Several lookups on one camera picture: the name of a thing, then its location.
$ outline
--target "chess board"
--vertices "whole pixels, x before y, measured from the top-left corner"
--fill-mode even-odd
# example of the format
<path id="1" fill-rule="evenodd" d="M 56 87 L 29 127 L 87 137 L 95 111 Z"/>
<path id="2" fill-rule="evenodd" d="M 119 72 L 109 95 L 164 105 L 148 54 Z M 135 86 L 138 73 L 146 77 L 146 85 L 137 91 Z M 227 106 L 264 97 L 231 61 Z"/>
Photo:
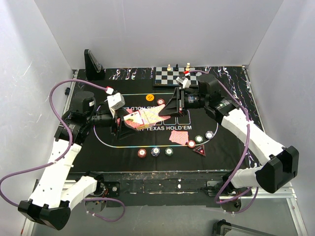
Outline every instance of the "chess board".
<path id="1" fill-rule="evenodd" d="M 167 71 L 167 67 L 157 67 L 156 68 L 156 78 L 154 80 L 155 89 L 174 89 L 174 87 L 179 86 L 176 78 L 185 72 L 185 67 L 179 67 L 178 71 L 174 71 L 171 67 L 170 71 Z M 189 77 L 191 87 L 197 87 L 197 77 L 201 75 L 200 72 L 192 73 Z"/>

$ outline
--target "poker chip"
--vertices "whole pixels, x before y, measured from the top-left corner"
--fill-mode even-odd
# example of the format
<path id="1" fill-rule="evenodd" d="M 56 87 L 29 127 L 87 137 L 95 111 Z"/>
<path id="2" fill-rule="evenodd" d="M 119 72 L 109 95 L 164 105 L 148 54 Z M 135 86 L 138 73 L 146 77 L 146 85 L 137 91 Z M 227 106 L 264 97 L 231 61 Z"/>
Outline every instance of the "poker chip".
<path id="1" fill-rule="evenodd" d="M 140 157 L 140 158 L 145 158 L 146 155 L 147 155 L 147 151 L 146 151 L 145 149 L 140 149 L 140 150 L 138 151 L 138 157 Z"/>
<path id="2" fill-rule="evenodd" d="M 197 136 L 195 137 L 195 141 L 196 141 L 197 143 L 202 143 L 202 142 L 203 142 L 203 137 L 202 137 L 201 135 L 197 135 Z"/>
<path id="3" fill-rule="evenodd" d="M 207 131 L 205 136 L 206 136 L 207 139 L 212 139 L 213 136 L 214 136 L 214 133 L 212 131 Z"/>
<path id="4" fill-rule="evenodd" d="M 164 104 L 165 102 L 164 102 L 164 100 L 163 99 L 159 99 L 158 101 L 157 101 L 157 104 L 158 105 L 162 105 L 162 104 Z"/>
<path id="5" fill-rule="evenodd" d="M 188 141 L 188 147 L 194 148 L 195 146 L 196 146 L 195 141 L 193 141 L 193 140 L 189 140 L 189 141 Z"/>
<path id="6" fill-rule="evenodd" d="M 166 154 L 167 156 L 171 156 L 171 155 L 173 155 L 173 153 L 174 153 L 174 151 L 173 151 L 173 149 L 171 149 L 170 147 L 168 147 L 167 149 L 165 149 L 165 154 Z"/>
<path id="7" fill-rule="evenodd" d="M 152 148 L 152 150 L 151 150 L 151 155 L 152 155 L 152 156 L 158 156 L 158 155 L 159 155 L 159 152 L 160 152 L 159 148 L 158 148 L 158 147 L 154 147 L 154 148 Z"/>

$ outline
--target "green poker chip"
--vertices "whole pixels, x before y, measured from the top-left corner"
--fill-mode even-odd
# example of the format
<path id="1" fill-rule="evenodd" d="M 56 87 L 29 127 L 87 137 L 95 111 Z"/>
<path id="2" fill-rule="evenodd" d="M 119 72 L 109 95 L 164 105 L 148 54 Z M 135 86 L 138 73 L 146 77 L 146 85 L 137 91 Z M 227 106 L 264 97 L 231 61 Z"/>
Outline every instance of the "green poker chip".
<path id="1" fill-rule="evenodd" d="M 202 137 L 201 135 L 197 135 L 197 136 L 195 137 L 195 141 L 196 141 L 197 143 L 202 143 L 202 142 L 203 142 L 203 137 Z"/>
<path id="2" fill-rule="evenodd" d="M 167 149 L 165 149 L 165 154 L 166 154 L 167 156 L 171 156 L 171 155 L 173 155 L 173 153 L 174 153 L 174 151 L 173 151 L 173 149 L 171 149 L 170 147 L 168 147 Z"/>

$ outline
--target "yellow poker chip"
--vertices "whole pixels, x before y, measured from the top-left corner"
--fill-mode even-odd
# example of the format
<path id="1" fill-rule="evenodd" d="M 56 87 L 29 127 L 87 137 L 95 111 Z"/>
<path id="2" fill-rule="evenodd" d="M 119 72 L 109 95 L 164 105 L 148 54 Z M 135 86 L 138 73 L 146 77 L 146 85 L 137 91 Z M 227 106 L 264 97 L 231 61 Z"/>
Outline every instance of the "yellow poker chip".
<path id="1" fill-rule="evenodd" d="M 148 94 L 146 96 L 146 100 L 149 101 L 149 102 L 153 101 L 154 100 L 154 95 L 153 94 Z"/>

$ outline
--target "black mat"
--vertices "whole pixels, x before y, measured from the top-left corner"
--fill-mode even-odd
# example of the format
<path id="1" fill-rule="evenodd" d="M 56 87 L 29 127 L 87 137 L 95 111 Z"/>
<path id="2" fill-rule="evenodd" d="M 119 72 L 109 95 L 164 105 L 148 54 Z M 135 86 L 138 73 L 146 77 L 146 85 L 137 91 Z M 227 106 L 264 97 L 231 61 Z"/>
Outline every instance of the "black mat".
<path id="1" fill-rule="evenodd" d="M 222 80 L 227 86 L 229 81 Z M 143 80 L 106 80 L 94 82 L 101 86 L 110 86 L 122 94 L 137 93 L 170 93 L 169 90 L 154 91 L 151 79 Z M 95 93 L 97 102 L 106 99 L 106 93 L 91 86 L 80 85 L 83 90 Z M 155 99 L 149 102 L 146 95 L 125 96 L 126 107 L 151 107 L 156 106 L 156 101 L 163 98 L 165 101 L 170 98 L 170 94 L 156 94 Z M 188 117 L 180 118 L 175 127 L 181 130 L 185 128 L 189 133 L 189 139 L 194 139 L 196 135 L 202 135 L 206 131 L 215 132 L 217 124 L 211 120 L 203 109 L 190 111 L 190 121 Z M 165 124 L 175 123 L 175 119 L 167 120 Z M 127 137 L 123 140 L 116 140 L 110 135 L 109 128 L 97 128 L 99 138 L 111 146 L 160 146 L 176 145 L 169 141 L 171 125 L 161 125 L 152 130 L 139 131 L 139 133 Z M 132 172 L 132 171 L 197 171 L 197 170 L 231 170 L 233 169 L 243 151 L 244 145 L 228 130 L 223 127 L 218 128 L 215 137 L 205 144 L 206 157 L 193 152 L 189 147 L 172 147 L 174 154 L 168 157 L 164 154 L 166 147 L 160 147 L 161 153 L 158 157 L 151 156 L 151 147 L 146 147 L 147 157 L 141 159 L 137 156 L 140 149 L 137 148 L 115 148 L 102 144 L 93 132 L 87 137 L 81 152 L 74 161 L 71 172 L 101 171 L 101 172 Z M 248 167 L 248 161 L 243 163 L 243 167 Z"/>

